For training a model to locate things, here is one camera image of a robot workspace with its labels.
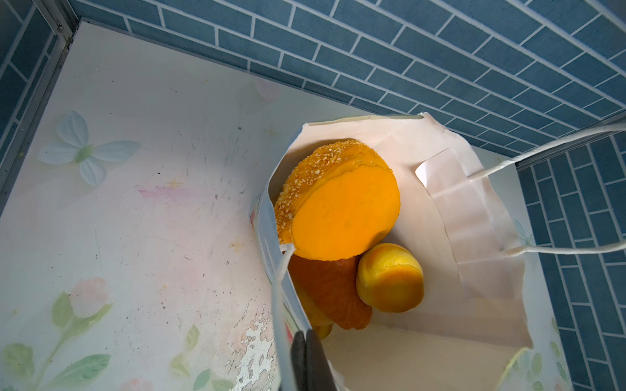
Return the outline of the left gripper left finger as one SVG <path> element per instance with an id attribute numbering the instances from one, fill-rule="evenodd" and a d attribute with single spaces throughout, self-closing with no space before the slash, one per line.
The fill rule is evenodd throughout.
<path id="1" fill-rule="evenodd" d="M 296 390 L 307 390 L 306 379 L 306 333 L 298 331 L 293 337 L 290 349 L 293 373 L 295 376 Z"/>

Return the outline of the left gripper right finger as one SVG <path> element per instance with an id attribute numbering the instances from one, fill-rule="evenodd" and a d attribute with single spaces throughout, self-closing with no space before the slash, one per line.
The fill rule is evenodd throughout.
<path id="1" fill-rule="evenodd" d="M 323 345 L 314 330 L 306 333 L 306 390 L 337 391 Z"/>

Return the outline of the reddish brown croissant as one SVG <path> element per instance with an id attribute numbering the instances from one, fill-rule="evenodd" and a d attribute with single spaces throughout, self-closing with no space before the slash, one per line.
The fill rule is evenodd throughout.
<path id="1" fill-rule="evenodd" d="M 357 293 L 358 264 L 358 257 L 316 261 L 294 255 L 289 273 L 294 284 L 299 285 L 337 326 L 361 330 L 370 324 L 373 308 Z"/>

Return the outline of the yellow orange round bun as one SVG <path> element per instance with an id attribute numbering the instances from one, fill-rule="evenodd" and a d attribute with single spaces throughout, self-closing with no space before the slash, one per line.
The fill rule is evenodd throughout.
<path id="1" fill-rule="evenodd" d="M 424 298 L 422 266 L 407 249 L 381 243 L 359 261 L 356 287 L 360 299 L 386 313 L 404 313 Z"/>

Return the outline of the sesame oval bread loaf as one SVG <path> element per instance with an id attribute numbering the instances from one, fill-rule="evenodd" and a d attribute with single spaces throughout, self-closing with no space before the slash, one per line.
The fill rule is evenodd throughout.
<path id="1" fill-rule="evenodd" d="M 274 205 L 281 244 L 298 257 L 334 262 L 381 242 L 401 208 L 392 169 L 355 139 L 323 145 L 300 161 Z"/>

